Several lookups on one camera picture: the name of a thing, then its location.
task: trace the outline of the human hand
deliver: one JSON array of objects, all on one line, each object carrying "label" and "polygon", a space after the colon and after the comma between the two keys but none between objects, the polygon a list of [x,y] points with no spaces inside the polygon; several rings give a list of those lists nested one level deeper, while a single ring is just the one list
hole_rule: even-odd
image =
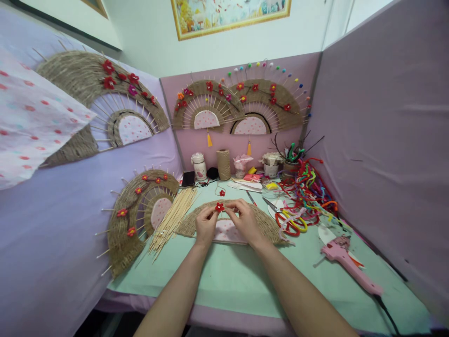
[{"label": "human hand", "polygon": [[218,212],[214,206],[205,207],[196,217],[196,242],[209,248],[215,236],[215,225],[217,224]]},{"label": "human hand", "polygon": [[256,223],[254,211],[245,200],[238,199],[225,206],[227,208],[224,211],[251,246],[265,240],[259,225]]}]

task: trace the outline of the bundle of bamboo skewers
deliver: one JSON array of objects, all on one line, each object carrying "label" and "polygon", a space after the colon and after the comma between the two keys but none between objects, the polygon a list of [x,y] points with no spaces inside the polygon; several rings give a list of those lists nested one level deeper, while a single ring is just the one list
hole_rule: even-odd
[{"label": "bundle of bamboo skewers", "polygon": [[155,252],[154,261],[159,256],[162,248],[170,240],[175,230],[178,228],[187,211],[195,202],[196,189],[186,188],[178,193],[174,202],[161,224],[153,233],[153,239],[149,247],[149,253]]}]

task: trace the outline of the polka dot fabric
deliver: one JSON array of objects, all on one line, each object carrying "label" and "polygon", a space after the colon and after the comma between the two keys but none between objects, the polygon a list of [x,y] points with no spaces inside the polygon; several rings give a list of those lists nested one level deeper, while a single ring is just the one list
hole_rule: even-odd
[{"label": "polka dot fabric", "polygon": [[30,179],[95,113],[0,47],[0,190]]},{"label": "polka dot fabric", "polygon": [[267,127],[260,118],[250,116],[235,127],[234,134],[267,134]]},{"label": "polka dot fabric", "polygon": [[136,116],[125,116],[118,126],[123,145],[151,137],[151,131],[142,119]]},{"label": "polka dot fabric", "polygon": [[201,111],[195,116],[195,129],[206,129],[214,126],[220,126],[220,122],[212,111]]},{"label": "polka dot fabric", "polygon": [[171,206],[172,202],[167,198],[161,198],[154,203],[151,213],[151,225],[154,229],[160,225]]},{"label": "polka dot fabric", "polygon": [[239,242],[247,243],[240,232],[235,227],[234,223],[230,219],[220,218],[217,221],[217,226],[215,227],[214,240],[224,241],[224,242]]}]

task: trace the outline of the white thermos bottle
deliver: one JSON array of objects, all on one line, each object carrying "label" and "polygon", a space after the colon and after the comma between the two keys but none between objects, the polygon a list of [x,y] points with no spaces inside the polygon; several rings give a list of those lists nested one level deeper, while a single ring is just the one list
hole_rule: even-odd
[{"label": "white thermos bottle", "polygon": [[198,181],[206,180],[206,163],[204,162],[204,155],[202,153],[195,153],[190,158],[193,164],[193,170],[195,171],[195,178]]}]

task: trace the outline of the table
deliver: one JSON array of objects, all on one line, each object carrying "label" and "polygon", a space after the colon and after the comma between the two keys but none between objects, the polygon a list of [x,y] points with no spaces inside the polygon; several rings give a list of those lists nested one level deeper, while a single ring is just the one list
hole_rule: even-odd
[{"label": "table", "polygon": [[[217,183],[212,183],[200,188],[199,196],[189,212],[206,202],[220,199],[215,195],[216,187]],[[226,182],[220,182],[220,187],[226,188],[226,199],[243,198],[250,202],[244,190],[227,187]],[[252,193],[252,196],[259,208],[268,213],[262,195]],[[339,227],[333,228],[332,231],[336,235],[341,234]],[[297,238],[289,238],[296,246],[282,247],[279,250],[355,329],[385,334],[394,331],[388,318],[374,300],[339,263],[325,260],[319,267],[313,268],[312,265],[319,259],[319,251],[323,246],[318,237],[317,226],[309,227],[307,233]],[[172,238],[152,264],[153,257],[147,254],[148,241],[136,262],[127,272],[112,281],[108,289],[118,293],[158,296],[194,242],[194,238],[180,235]],[[350,250],[365,264],[364,272],[383,287],[384,303],[401,334],[429,332],[429,312],[394,270],[356,235],[351,237]],[[212,244],[204,264],[193,312],[198,311],[195,310],[197,306],[222,310],[223,313],[227,311],[258,316],[267,320],[274,318],[284,322],[286,318],[262,263],[251,247],[242,245]],[[196,319],[198,324],[210,326],[210,317],[204,316],[201,320],[200,316]],[[236,325],[230,321],[229,326],[224,328],[246,333],[250,330],[254,333],[256,326],[236,330]],[[288,325],[283,324],[283,331],[278,331],[278,335],[287,336],[286,329]]]}]

